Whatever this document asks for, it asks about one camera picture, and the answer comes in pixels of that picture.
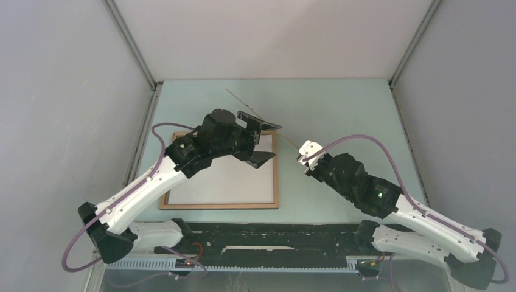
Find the brown backing board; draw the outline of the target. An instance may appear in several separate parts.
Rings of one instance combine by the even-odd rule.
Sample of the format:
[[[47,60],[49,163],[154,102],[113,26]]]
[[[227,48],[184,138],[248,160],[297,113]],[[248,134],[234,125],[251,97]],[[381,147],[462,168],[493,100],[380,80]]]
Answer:
[[[239,101],[245,108],[250,110],[256,117],[264,120],[264,118],[257,113],[248,103],[246,103],[244,100],[242,100],[240,97],[238,97],[236,94],[234,94],[232,91],[230,91],[228,88],[225,89],[230,95],[232,95],[237,101]],[[299,147],[289,138],[287,137],[282,131],[277,130],[277,134],[284,138],[294,149],[298,150]]]

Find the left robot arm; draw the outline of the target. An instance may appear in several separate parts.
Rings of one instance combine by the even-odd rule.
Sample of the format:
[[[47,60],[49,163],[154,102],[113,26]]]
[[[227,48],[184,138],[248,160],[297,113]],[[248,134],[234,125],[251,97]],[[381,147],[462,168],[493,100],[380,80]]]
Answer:
[[[232,156],[255,169],[275,154],[258,151],[261,135],[280,125],[243,111],[215,109],[202,123],[170,145],[161,139],[157,161],[140,177],[109,199],[78,208],[94,247],[104,263],[115,263],[137,249],[165,246],[185,253],[192,246],[192,231],[180,218],[157,223],[135,218],[167,191],[209,168],[214,159]]]

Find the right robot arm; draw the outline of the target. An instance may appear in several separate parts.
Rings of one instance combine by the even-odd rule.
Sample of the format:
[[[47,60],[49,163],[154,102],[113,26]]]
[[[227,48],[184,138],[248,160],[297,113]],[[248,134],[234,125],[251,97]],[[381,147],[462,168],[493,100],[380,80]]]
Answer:
[[[362,213],[388,219],[410,229],[395,231],[376,221],[363,220],[354,237],[361,254],[373,250],[405,255],[443,268],[452,278],[477,290],[494,282],[497,262],[492,255],[501,243],[495,229],[470,228],[411,200],[399,186],[367,173],[364,165],[348,153],[326,152],[309,159],[302,150],[298,161],[311,176],[335,190]]]

